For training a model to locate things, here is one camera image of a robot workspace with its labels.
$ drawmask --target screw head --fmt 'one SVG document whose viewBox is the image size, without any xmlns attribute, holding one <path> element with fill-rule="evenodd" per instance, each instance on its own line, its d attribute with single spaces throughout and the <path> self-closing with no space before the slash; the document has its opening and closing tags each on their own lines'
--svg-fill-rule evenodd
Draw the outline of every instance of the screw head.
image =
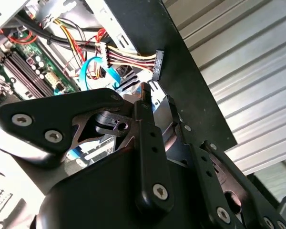
<svg viewBox="0 0 286 229">
<path fill-rule="evenodd" d="M 210 144 L 210 147 L 214 150 L 217 150 L 217 146 L 215 146 L 213 143 Z"/>
<path fill-rule="evenodd" d="M 114 99 L 114 100 L 119 100 L 119 97 L 116 96 L 115 94 L 112 94 L 112 95 L 111 95 L 111 98 Z"/>
<path fill-rule="evenodd" d="M 52 143 L 58 143 L 62 141 L 62 134 L 56 130 L 48 130 L 45 134 L 44 137 Z"/>
<path fill-rule="evenodd" d="M 280 229 L 286 229 L 286 226 L 281 221 L 278 220 L 277 224 L 279 225 Z"/>
<path fill-rule="evenodd" d="M 187 131 L 191 131 L 191 130 L 192 130 L 188 125 L 185 125 L 184 127 L 185 127 L 185 129 L 186 129 Z"/>
<path fill-rule="evenodd" d="M 273 223 L 270 221 L 270 219 L 268 219 L 267 217 L 264 217 L 264 220 L 265 220 L 265 222 L 269 228 L 275 229 L 275 227 L 274 227 Z"/>
<path fill-rule="evenodd" d="M 32 118 L 26 114 L 15 114 L 11 121 L 18 126 L 29 126 L 33 122 Z"/>
<path fill-rule="evenodd" d="M 166 200 L 168 198 L 167 190 L 163 185 L 155 184 L 153 186 L 153 193 L 160 200 Z"/>
<path fill-rule="evenodd" d="M 218 217 L 223 221 L 225 222 L 226 224 L 229 224 L 231 223 L 231 218 L 230 218 L 230 215 L 229 213 L 223 209 L 222 207 L 218 207 L 216 209 L 216 212 L 218 214 Z"/>
</svg>

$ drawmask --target ram slot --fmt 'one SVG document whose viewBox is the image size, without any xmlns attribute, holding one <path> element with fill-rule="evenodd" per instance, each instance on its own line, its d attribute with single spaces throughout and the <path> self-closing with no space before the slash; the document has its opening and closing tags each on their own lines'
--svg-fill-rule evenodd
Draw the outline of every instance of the ram slot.
<svg viewBox="0 0 286 229">
<path fill-rule="evenodd" d="M 27 65 L 21 56 L 13 52 L 10 59 L 17 65 L 27 78 L 36 86 L 36 88 L 44 94 L 44 96 L 52 96 L 53 90 Z"/>
<path fill-rule="evenodd" d="M 23 85 L 25 85 L 29 92 L 35 96 L 35 98 L 43 98 L 44 96 L 36 89 L 36 87 L 31 84 L 31 82 L 17 69 L 17 67 L 8 59 L 5 59 L 2 63 L 17 80 L 19 80 Z"/>
</svg>

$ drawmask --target yellow wire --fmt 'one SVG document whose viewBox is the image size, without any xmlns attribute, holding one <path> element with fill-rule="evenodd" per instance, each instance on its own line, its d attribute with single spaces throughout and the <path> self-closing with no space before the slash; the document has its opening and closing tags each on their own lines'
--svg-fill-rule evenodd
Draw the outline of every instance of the yellow wire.
<svg viewBox="0 0 286 229">
<path fill-rule="evenodd" d="M 60 23 L 59 20 L 55 20 L 54 22 L 55 22 L 57 25 L 59 25 L 59 27 L 61 28 L 61 30 L 63 31 L 63 33 L 66 35 L 66 37 L 67 37 L 67 39 L 68 39 L 68 41 L 69 41 L 69 43 L 70 43 L 70 45 L 71 45 L 71 48 L 72 48 L 73 52 L 77 53 L 77 52 L 76 52 L 76 49 L 75 49 L 75 47 L 74 47 L 74 44 L 73 44 L 73 42 L 72 42 L 72 38 L 70 37 L 69 33 L 67 32 L 67 29 Z"/>
<path fill-rule="evenodd" d="M 126 63 L 126 62 L 109 62 L 110 64 L 116 64 L 116 65 L 128 65 L 128 66 L 132 66 L 132 67 L 136 67 L 136 68 L 141 68 L 142 70 L 146 70 L 149 73 L 153 74 L 152 70 L 148 69 L 148 68 L 144 68 L 142 66 L 133 64 L 133 63 Z"/>
<path fill-rule="evenodd" d="M 122 55 L 125 55 L 125 56 L 129 56 L 129 57 L 133 57 L 133 58 L 139 58 L 139 59 L 142 59 L 142 60 L 149 60 L 149 59 L 154 59 L 156 58 L 156 54 L 154 55 L 151 55 L 151 56 L 138 56 L 138 55 L 134 55 L 134 54 L 131 54 L 131 53 L 128 53 L 128 52 L 124 52 L 122 50 L 119 50 L 119 49 L 116 49 L 110 45 L 107 46 L 109 49 L 111 50 L 114 50 Z"/>
</svg>

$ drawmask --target corrugated metal wall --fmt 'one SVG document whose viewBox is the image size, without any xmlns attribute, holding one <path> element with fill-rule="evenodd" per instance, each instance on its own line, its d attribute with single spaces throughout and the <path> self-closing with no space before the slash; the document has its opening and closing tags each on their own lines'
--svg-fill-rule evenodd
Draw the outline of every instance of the corrugated metal wall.
<svg viewBox="0 0 286 229">
<path fill-rule="evenodd" d="M 286 159 L 286 0 L 167 0 L 249 174 Z"/>
</svg>

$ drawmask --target cable bundle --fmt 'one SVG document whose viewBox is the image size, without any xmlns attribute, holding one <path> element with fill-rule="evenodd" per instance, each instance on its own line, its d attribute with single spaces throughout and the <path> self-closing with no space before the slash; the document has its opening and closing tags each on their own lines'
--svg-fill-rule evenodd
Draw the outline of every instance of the cable bundle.
<svg viewBox="0 0 286 229">
<path fill-rule="evenodd" d="M 139 56 L 132 53 L 124 52 L 110 45 L 108 45 L 107 47 L 109 64 L 128 65 L 153 73 L 156 54 L 151 56 Z"/>
</svg>

